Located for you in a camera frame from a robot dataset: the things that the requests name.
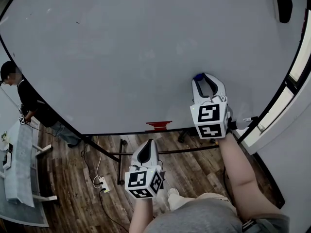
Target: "man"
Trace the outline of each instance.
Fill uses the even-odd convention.
[[[260,192],[255,173],[229,133],[219,140],[240,218],[224,196],[206,193],[197,199],[168,192],[170,213],[153,220],[152,200],[137,200],[129,233],[287,233],[289,218]]]
[[[43,102],[43,99],[32,88],[13,62],[7,61],[2,65],[1,79],[1,82],[4,84],[10,86],[17,85],[17,91],[20,101],[23,104],[23,110],[28,111],[25,116],[25,121],[27,123],[30,123],[31,118],[35,117],[44,127],[52,128],[55,135],[61,137],[68,143],[69,148],[73,148],[81,142],[79,137],[57,120],[57,114]]]

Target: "jeans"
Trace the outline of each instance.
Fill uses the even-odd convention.
[[[55,123],[53,126],[51,126],[51,128],[54,130],[54,134],[57,134],[56,136],[59,136],[64,141],[72,145],[76,145],[80,140],[79,137],[77,137],[60,122]]]

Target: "table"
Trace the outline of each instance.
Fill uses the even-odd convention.
[[[57,196],[41,197],[32,194],[31,188],[31,154],[33,147],[39,153],[52,148],[48,145],[44,149],[33,145],[33,129],[28,125],[20,125],[17,121],[8,131],[8,140],[13,145],[11,167],[4,171],[4,188],[7,200],[19,200],[28,206],[34,207],[34,199],[40,201],[56,200]]]

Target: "black metal frame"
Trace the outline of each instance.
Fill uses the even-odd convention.
[[[2,14],[0,15],[0,21],[2,20],[5,12],[7,11],[8,7],[10,6],[10,4],[12,3],[13,0],[10,0]],[[293,62],[283,80],[283,82],[281,83],[279,89],[277,90],[277,92],[275,93],[275,95],[273,96],[273,98],[271,99],[271,101],[269,102],[269,104],[267,105],[267,107],[264,109],[264,111],[260,114],[260,116],[258,118],[255,118],[251,124],[249,125],[248,129],[246,130],[246,132],[238,139],[238,144],[241,143],[251,132],[254,128],[257,127],[257,125],[259,124],[259,122],[264,118],[264,116],[269,112],[269,110],[272,108],[272,106],[274,105],[274,103],[276,102],[276,100],[278,99],[278,97],[281,95],[281,93],[283,92],[284,88],[287,86],[290,90],[295,91],[294,95],[297,94],[297,92],[299,91],[299,89],[301,88],[302,84],[304,83],[304,81],[306,80],[307,76],[310,73],[311,70],[311,58],[309,57],[309,60],[307,62],[307,65],[305,67],[305,70],[303,71],[301,77],[299,78],[298,82],[293,82],[293,79],[291,79],[290,77],[290,72],[293,68],[293,65],[296,61],[297,55],[300,51],[301,48],[301,44],[303,41],[303,37],[304,37],[304,32],[305,32],[305,25],[307,23],[307,18],[309,16],[309,10],[311,9],[311,0],[307,0],[307,8],[306,8],[306,15],[305,15],[305,23],[304,23],[304,27],[302,29],[302,35],[301,35],[301,39],[300,39],[300,43],[296,52],[296,55],[293,59]],[[11,54],[9,53],[2,37],[0,34],[0,42],[3,45],[3,48],[5,50],[5,52],[7,53],[7,55],[9,56],[10,60],[12,62],[14,62],[14,59],[12,58]],[[73,128],[69,123],[67,123],[59,114],[57,114],[59,116],[59,121],[61,123],[63,123],[68,129],[70,129],[73,133],[75,133],[77,136],[79,136],[82,140],[84,140],[85,143],[89,144],[90,146],[92,146],[93,148],[95,148],[96,150],[100,151],[101,153],[103,153],[104,155],[108,156],[109,158],[111,158],[112,160],[116,161],[118,163],[118,179],[117,179],[117,184],[122,184],[124,181],[121,180],[121,157],[123,155],[132,155],[133,153],[125,153],[122,152],[122,146],[123,146],[123,142],[124,140],[120,140],[120,148],[119,148],[119,153],[111,153],[108,152],[106,150],[104,150],[103,148],[101,148],[99,145],[97,145],[95,142],[93,142],[89,137],[87,137],[87,135],[85,134],[81,134],[80,132],[78,132],[75,128]],[[171,132],[171,131],[179,131],[179,130],[188,130],[191,128],[187,128],[187,129],[175,129],[175,130],[167,130],[167,131],[154,131],[155,133],[158,132]],[[119,133],[119,134],[109,134],[109,135],[121,135],[121,134],[138,134],[138,133],[152,133],[152,132],[137,132],[137,133]],[[172,150],[172,151],[162,151],[159,152],[159,154],[173,154],[173,153],[185,153],[185,152],[194,152],[194,151],[201,151],[201,150],[208,150],[208,149],[214,149],[214,148],[218,148],[218,145],[213,145],[213,146],[207,146],[207,147],[201,147],[201,148],[195,148],[195,149],[185,149],[185,150]],[[265,172],[267,172],[267,174],[270,174],[269,170],[266,168]]]

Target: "window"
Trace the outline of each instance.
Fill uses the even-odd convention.
[[[303,38],[303,42],[301,44],[299,54],[295,60],[293,68],[290,72],[290,77],[298,82],[302,72],[307,65],[311,53],[311,19],[308,17],[308,22],[306,25],[305,35]]]
[[[293,99],[294,94],[290,91],[288,87],[285,87],[282,94],[278,97],[270,111],[265,115],[265,117],[261,120],[258,127],[261,131],[267,129],[274,120],[283,112],[286,106]]]

